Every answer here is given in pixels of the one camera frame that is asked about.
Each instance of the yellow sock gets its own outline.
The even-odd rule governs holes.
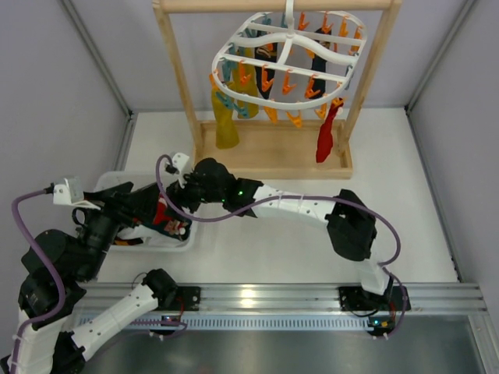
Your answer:
[[[228,86],[234,90],[233,82],[230,82]],[[213,106],[215,120],[217,121],[216,146],[220,150],[226,150],[239,144],[239,135],[237,133],[237,128],[232,121],[233,109],[227,109],[226,106],[218,100],[216,95],[217,92],[221,91],[218,89],[211,90],[211,105]],[[226,96],[222,92],[221,94],[233,102],[231,97]]]

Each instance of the clothespin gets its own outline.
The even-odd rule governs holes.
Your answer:
[[[286,23],[286,15],[284,13],[282,13],[281,27],[283,29],[287,29],[288,28],[288,24]]]
[[[298,128],[302,127],[302,112],[301,111],[298,111],[297,116],[292,115],[288,111],[286,112],[286,115],[288,116],[289,120],[291,122],[293,122],[293,125],[295,125]]]
[[[227,109],[233,109],[234,108],[234,103],[232,103],[232,100],[229,96],[225,95],[221,91],[215,92],[215,95],[217,99],[226,107]]]
[[[320,106],[320,109],[315,109],[314,111],[317,117],[319,117],[320,119],[325,119],[327,114],[327,103],[322,104]]]
[[[265,70],[265,66],[266,65],[262,66],[262,91],[263,92],[269,91],[269,89],[274,84],[274,78],[272,78],[271,80],[268,80],[268,74],[267,74],[267,70]]]
[[[231,64],[229,61],[225,61],[221,64],[221,75],[224,78],[224,82],[228,82],[231,80]]]
[[[277,123],[278,123],[278,111],[277,111],[277,109],[264,107],[264,110],[265,110],[265,113],[267,113],[267,116],[271,120],[271,122],[274,125],[277,125]]]
[[[242,60],[239,61],[239,81],[243,86],[245,86],[251,79],[251,73],[246,75],[244,66],[242,66]]]
[[[250,30],[250,29],[245,29],[244,32],[248,37],[257,37],[257,31],[256,30]]]
[[[339,37],[347,37],[349,35],[348,24],[346,20],[348,16],[344,16],[342,20],[342,25],[340,26],[340,32],[338,33]]]
[[[228,46],[228,53],[230,55],[234,55],[236,56],[237,55],[237,51],[235,50],[235,45],[233,43],[231,43],[229,46]],[[237,63],[234,62],[234,61],[228,61],[226,59],[224,59],[225,63],[228,64],[228,67],[230,69],[235,69],[237,67]]]
[[[262,25],[270,26],[271,24],[272,24],[272,19],[270,19],[268,14],[265,13],[264,20],[262,21]]]
[[[323,33],[329,34],[333,28],[334,23],[327,25],[327,12],[324,13],[324,18],[322,19],[322,27],[320,28]]]
[[[317,95],[320,90],[317,90],[317,91],[314,91],[313,90],[313,82],[314,82],[314,76],[316,76],[315,74],[312,74],[312,76],[310,77],[309,79],[309,84],[306,86],[306,90],[305,90],[305,98],[306,99],[310,99],[311,97],[314,97],[315,95]]]
[[[360,32],[362,29],[362,26],[357,26],[356,28],[356,33],[354,35],[354,39],[362,39],[362,33]],[[354,55],[356,52],[359,51],[359,46],[358,45],[353,45],[351,48],[350,48],[350,51],[349,51],[349,55]]]
[[[282,94],[287,95],[296,87],[296,83],[289,85],[289,72],[291,69],[286,70],[286,74],[284,75],[284,83],[282,84]]]
[[[211,82],[211,89],[212,90],[220,90],[215,83],[215,78],[213,77],[214,74],[218,74],[218,69],[215,69],[214,72],[210,73],[210,82]]]
[[[244,103],[244,105],[242,107],[236,105],[236,104],[233,104],[234,105],[234,109],[243,117],[243,118],[249,118],[250,117],[250,113],[248,112],[248,103]]]
[[[345,98],[343,97],[335,97],[332,102],[331,102],[331,108],[330,110],[334,110],[335,108],[339,107],[340,105],[342,105],[343,103],[345,103]]]
[[[305,13],[302,12],[299,16],[299,24],[298,24],[298,30],[304,31],[307,26],[309,26],[310,22],[305,22]]]

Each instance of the red cloth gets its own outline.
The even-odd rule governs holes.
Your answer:
[[[325,162],[327,156],[331,153],[333,149],[333,121],[334,117],[338,113],[339,108],[343,106],[343,103],[334,107],[331,105],[329,112],[327,113],[326,120],[319,129],[319,137],[317,138],[317,151],[315,153],[315,161],[320,164]]]

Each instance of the wooden rack base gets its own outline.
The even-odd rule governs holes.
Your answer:
[[[338,155],[335,149],[322,164],[315,162],[317,135],[321,120],[303,121],[297,129],[289,121],[273,125],[267,121],[237,121],[240,143],[229,150],[215,146],[215,121],[200,122],[203,147],[197,150],[196,162],[213,157],[240,178],[253,179],[348,179],[353,166],[350,147]],[[338,131],[344,120],[333,124],[333,137],[339,139]]]

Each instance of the white table surface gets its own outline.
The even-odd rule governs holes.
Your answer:
[[[200,113],[201,118],[212,114]],[[292,192],[334,196],[351,189],[398,230],[402,254],[390,266],[404,282],[456,282],[416,145],[401,108],[363,109],[352,140],[352,179],[265,181]],[[190,153],[192,140],[180,113],[139,114],[127,171],[150,171],[163,153]],[[223,213],[206,206],[202,214]],[[381,222],[376,244],[389,258],[395,241]],[[140,272],[162,267],[181,283],[347,283],[358,278],[352,263],[332,249],[326,231],[292,221],[234,217],[201,224],[184,253],[110,251],[100,282],[131,282]]]

